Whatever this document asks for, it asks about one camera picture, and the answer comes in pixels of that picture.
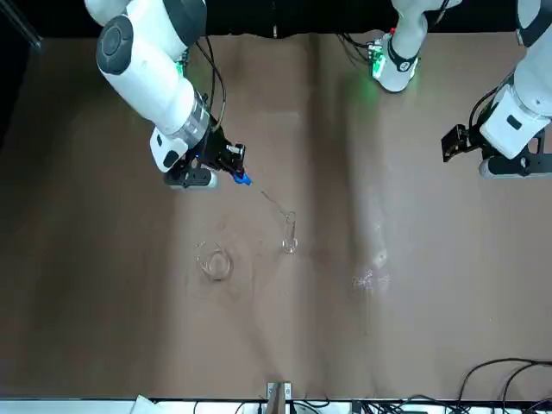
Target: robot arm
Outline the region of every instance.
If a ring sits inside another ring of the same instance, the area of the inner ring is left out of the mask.
[[[401,92],[414,77],[418,54],[428,34],[428,21],[424,12],[455,7],[461,0],[392,0],[398,13],[393,34],[378,40],[378,57],[373,62],[373,77],[389,92]]]
[[[98,16],[105,20],[126,6],[100,34],[97,65],[117,93],[155,124],[150,147],[165,181],[173,188],[214,187],[212,170],[224,170],[236,182],[248,184],[245,147],[231,145],[222,129],[213,128],[216,120],[204,100],[177,69],[177,60],[204,35],[204,1],[113,3],[105,0],[101,7],[101,1],[87,0],[87,9],[100,23]]]
[[[544,153],[544,128],[552,117],[552,0],[518,0],[518,39],[528,49],[475,125],[456,125],[442,139],[445,162],[480,148],[486,177],[552,174],[552,155]],[[532,153],[528,144],[536,138]]]

